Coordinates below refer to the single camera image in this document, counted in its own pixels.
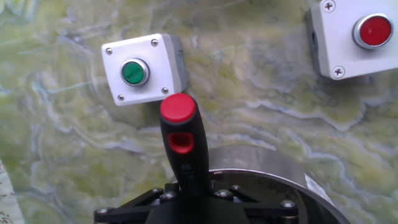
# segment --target green marble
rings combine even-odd
[[[398,73],[314,74],[314,2],[0,0],[0,159],[26,223],[92,223],[172,178],[159,103],[116,106],[101,59],[154,33],[182,41],[210,147],[276,149],[352,223],[398,223]]]

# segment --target gray control box side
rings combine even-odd
[[[174,57],[177,63],[177,70],[178,74],[180,75],[182,90],[184,91],[188,88],[188,75],[187,71],[185,70],[182,45],[179,37],[171,35],[171,38],[174,46]]]
[[[318,55],[319,54],[318,37],[313,27],[313,17],[311,9],[305,13],[305,22],[307,24],[307,37],[308,37],[308,44],[310,47],[313,69],[317,74],[321,75],[320,61]]]

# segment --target red joystick knob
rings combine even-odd
[[[354,27],[356,43],[365,49],[374,49],[386,44],[394,28],[392,22],[383,14],[374,14],[360,19]]]
[[[184,93],[167,97],[160,106],[160,113],[163,118],[174,123],[187,121],[193,116],[195,110],[194,100]]]

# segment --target black joystick grip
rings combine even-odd
[[[160,106],[160,128],[181,193],[186,197],[209,195],[208,147],[196,101],[183,93],[166,98]]]

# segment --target white control box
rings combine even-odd
[[[153,34],[104,44],[109,87],[118,106],[164,100],[188,87],[177,36]]]
[[[306,22],[317,73],[339,80],[398,68],[397,0],[323,0]]]

